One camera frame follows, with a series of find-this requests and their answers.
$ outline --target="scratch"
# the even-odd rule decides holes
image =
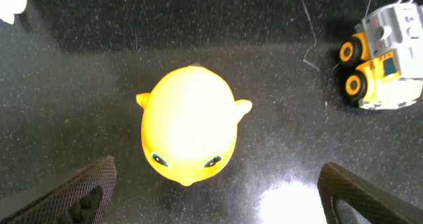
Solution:
[[[321,70],[316,65],[314,65],[313,63],[311,63],[310,61],[305,59],[305,57],[309,53],[309,50],[317,45],[317,37],[316,37],[315,29],[313,28],[313,23],[311,22],[311,17],[310,17],[309,11],[307,10],[307,6],[305,6],[304,0],[301,0],[301,2],[303,3],[305,14],[307,15],[307,19],[309,20],[309,23],[310,23],[311,33],[313,34],[313,38],[315,39],[314,45],[310,46],[309,49],[307,49],[307,51],[305,52],[303,62],[306,63],[307,65],[310,65],[311,67],[315,68],[318,72],[321,72]]]
[[[367,17],[367,14],[369,13],[370,3],[371,3],[371,0],[369,0],[369,3],[367,4],[367,10],[365,11],[364,17]]]
[[[333,67],[333,68],[332,68],[332,70],[334,70],[335,68],[337,68],[337,67],[338,67],[338,65],[339,65],[339,63],[337,63],[337,64],[335,65],[335,67]]]

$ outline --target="yellow fin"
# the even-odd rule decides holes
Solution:
[[[244,99],[235,101],[235,120],[237,123],[241,121],[241,118],[252,108],[252,102]]]
[[[148,98],[150,97],[150,93],[142,93],[137,94],[137,103],[142,107],[145,108],[147,104]]]

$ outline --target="toy head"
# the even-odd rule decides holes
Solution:
[[[188,66],[163,77],[151,93],[137,95],[144,108],[141,141],[149,164],[184,186],[209,178],[228,163],[237,124],[251,102],[234,101],[215,73]]]

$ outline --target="black granite surface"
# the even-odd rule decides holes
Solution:
[[[301,0],[30,0],[0,23],[0,198],[110,154],[106,223],[324,223],[326,161],[423,207],[423,103],[369,112],[338,89],[367,1],[305,0],[313,46]],[[229,164],[185,188],[145,160],[135,94],[195,62],[253,108]]]

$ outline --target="black tire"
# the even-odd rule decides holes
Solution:
[[[360,39],[356,38],[355,36],[352,36],[351,39],[345,41],[342,46],[345,45],[345,43],[347,42],[350,42],[352,44],[352,56],[347,61],[343,61],[340,55],[339,63],[344,67],[347,67],[348,69],[355,69],[362,61],[362,42],[360,41]],[[342,51],[342,46],[339,49],[339,53],[348,53],[348,50]]]
[[[360,99],[364,98],[365,93],[367,92],[367,79],[365,78],[365,75],[361,71],[358,71],[358,70],[355,70],[353,72],[353,74],[351,74],[351,76],[353,76],[353,75],[357,75],[360,78],[359,91],[355,95],[350,95],[350,94],[348,94],[347,91],[345,91],[345,94],[353,105],[358,105],[358,101]]]

